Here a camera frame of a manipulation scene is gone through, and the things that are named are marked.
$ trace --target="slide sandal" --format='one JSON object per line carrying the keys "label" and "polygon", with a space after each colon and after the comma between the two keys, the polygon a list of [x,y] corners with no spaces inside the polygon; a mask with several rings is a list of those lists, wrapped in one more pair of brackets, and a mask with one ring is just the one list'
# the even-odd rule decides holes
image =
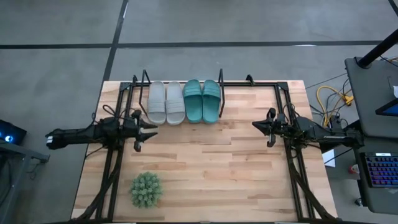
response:
{"label": "slide sandal", "polygon": [[165,88],[162,82],[156,81],[149,86],[147,102],[148,119],[153,124],[164,124],[166,121]]}
{"label": "slide sandal", "polygon": [[213,80],[206,80],[203,85],[203,120],[208,124],[218,121],[221,101],[220,86]]}
{"label": "slide sandal", "polygon": [[184,98],[178,82],[170,82],[167,87],[166,118],[170,125],[181,124],[185,119]]}
{"label": "slide sandal", "polygon": [[201,120],[201,86],[198,80],[189,80],[183,89],[185,111],[191,123]]}

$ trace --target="concrete floor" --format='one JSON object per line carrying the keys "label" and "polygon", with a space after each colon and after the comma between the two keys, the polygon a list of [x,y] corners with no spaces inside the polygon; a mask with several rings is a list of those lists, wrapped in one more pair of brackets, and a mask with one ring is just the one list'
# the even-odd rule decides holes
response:
{"label": "concrete floor", "polygon": [[[122,0],[3,0],[0,45],[110,44],[121,5]],[[119,42],[382,40],[397,22],[387,0],[130,0]],[[310,103],[319,108],[317,88],[340,89],[346,75],[315,84],[345,73],[345,58],[373,47],[117,49],[109,79],[130,80],[142,69],[152,80],[214,79],[223,68],[227,80],[242,80],[249,73],[257,80],[304,80]],[[393,55],[398,55],[397,47],[385,54]],[[26,147],[51,154],[36,179],[27,176],[15,223],[69,219],[86,146],[49,151],[44,135],[91,121],[108,56],[109,49],[0,50],[0,118],[28,131]],[[321,93],[323,101],[328,95],[327,90]],[[354,105],[340,113],[349,122],[358,118]],[[353,155],[347,154],[337,160],[338,168],[328,169],[339,217],[396,223],[398,216],[354,205],[359,192],[347,172],[352,162]]]}

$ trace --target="white slide sandal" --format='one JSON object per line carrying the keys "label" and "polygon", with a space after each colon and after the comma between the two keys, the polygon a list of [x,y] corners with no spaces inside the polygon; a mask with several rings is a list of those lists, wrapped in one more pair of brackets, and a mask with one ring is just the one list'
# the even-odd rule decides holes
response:
{"label": "white slide sandal", "polygon": [[149,86],[147,102],[148,119],[153,124],[164,124],[166,121],[165,88],[162,82],[152,82]]}
{"label": "white slide sandal", "polygon": [[167,87],[166,113],[169,125],[181,124],[185,119],[184,98],[178,82],[170,82]]}

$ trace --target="black metal rack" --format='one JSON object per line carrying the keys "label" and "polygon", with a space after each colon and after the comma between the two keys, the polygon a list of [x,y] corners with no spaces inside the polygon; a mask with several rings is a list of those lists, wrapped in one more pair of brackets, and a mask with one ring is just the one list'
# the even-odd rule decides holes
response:
{"label": "black metal rack", "polygon": [[[225,97],[224,97],[224,77],[223,77],[223,69],[220,69],[220,74],[218,75],[218,84],[221,87],[221,109],[220,109],[220,113],[218,115],[218,117],[220,118],[223,115],[223,111],[224,111],[224,105],[225,105]],[[148,117],[147,111],[145,110],[145,108],[142,105],[142,89],[144,87],[148,87],[151,84],[149,76],[147,71],[144,69],[142,71],[142,78],[141,78],[141,82],[140,82],[140,92],[139,92],[139,106],[141,107],[141,110],[145,113],[145,115]]]}
{"label": "black metal rack", "polygon": [[[223,108],[224,108],[224,104],[225,104],[225,100],[224,100],[225,99],[225,97],[224,97],[224,88],[225,87],[229,87],[229,86],[271,87],[275,91],[275,97],[276,97],[276,102],[277,102],[277,107],[278,107],[279,113],[284,112],[283,111],[284,106],[282,104],[282,97],[281,97],[281,92],[283,92],[285,95],[287,111],[289,113],[289,121],[293,125],[296,125],[294,109],[292,107],[292,102],[291,102],[290,93],[289,93],[289,86],[288,86],[287,82],[255,82],[251,75],[248,75],[246,77],[245,81],[242,81],[242,82],[225,82],[224,78],[223,78],[223,70],[220,69],[220,73],[218,76],[218,83],[220,84],[221,91],[222,91],[222,103],[221,103],[221,109],[220,109],[220,114],[219,114],[220,117],[223,113]],[[131,104],[132,104],[132,93],[133,93],[133,89],[135,87],[140,87],[139,105],[142,108],[142,110],[146,113],[146,111],[141,103],[142,91],[143,91],[144,87],[148,87],[150,84],[151,84],[151,82],[150,82],[150,79],[149,79],[149,76],[148,76],[146,70],[142,71],[141,82],[137,81],[136,76],[133,77],[132,82],[122,82],[119,87],[118,101],[116,103],[117,114],[121,113],[121,103],[123,100],[123,93],[124,93],[124,91],[128,91],[128,97],[127,97],[127,102],[126,102],[126,111],[124,112],[124,117],[129,116],[130,108],[131,108]],[[334,217],[330,216],[326,212],[326,210],[321,206],[319,201],[315,198],[315,196],[312,194],[310,188],[308,187],[308,178],[307,178],[307,173],[305,170],[304,159],[303,159],[301,149],[294,148],[287,139],[284,139],[284,144],[285,144],[285,152],[286,152],[286,157],[287,157],[287,165],[288,165],[289,174],[290,174],[292,195],[293,195],[293,200],[295,203],[295,210],[296,210],[298,222],[335,223],[336,219]],[[76,223],[77,224],[77,223],[110,223],[110,222],[113,222],[114,207],[115,207],[116,196],[117,196],[117,191],[118,191],[119,175],[120,175],[120,171],[121,171],[121,163],[123,160],[124,141],[121,141],[120,145],[122,147],[120,150],[118,150],[117,157],[116,157],[116,163],[111,172],[110,172],[111,161],[112,161],[114,149],[108,149],[108,153],[106,156],[106,162],[105,162],[105,166],[104,166],[103,179],[101,182],[101,190],[99,191],[98,195],[95,197],[93,202],[88,206],[88,208],[83,213],[83,215],[81,215],[78,218],[69,220],[67,222],[58,222],[58,224],[61,224],[61,223]],[[293,149],[297,153],[299,172],[296,170],[295,165],[293,163],[293,155],[292,155]],[[297,185],[299,185],[304,192],[305,201],[306,201],[307,208],[308,208],[308,218],[303,217],[302,205],[300,202],[300,195],[299,195],[299,188],[297,187]],[[106,192],[109,190],[109,188],[111,186],[112,186],[112,190],[111,190],[111,195],[110,195],[110,200],[109,200],[108,214],[105,218],[103,218],[104,198],[105,198]],[[317,210],[317,212],[320,214],[322,220],[316,219],[314,207]]]}

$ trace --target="black desk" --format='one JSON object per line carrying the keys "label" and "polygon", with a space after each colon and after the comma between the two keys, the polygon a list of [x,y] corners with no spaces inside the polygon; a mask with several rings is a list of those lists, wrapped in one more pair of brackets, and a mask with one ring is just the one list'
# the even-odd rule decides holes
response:
{"label": "black desk", "polygon": [[363,133],[371,137],[398,138],[398,117],[375,112],[395,99],[392,86],[398,86],[398,68],[376,60],[370,68],[363,69],[353,58],[347,58],[345,64]]}
{"label": "black desk", "polygon": [[361,131],[364,147],[354,150],[359,166],[359,191],[364,206],[376,213],[398,215],[398,189],[372,188],[366,177],[362,152],[398,152],[398,117],[381,116],[376,110],[395,99],[394,85],[398,86],[398,68],[385,61],[375,60],[368,69],[358,66],[354,58],[345,60],[348,78],[353,90],[359,120],[349,127]]}

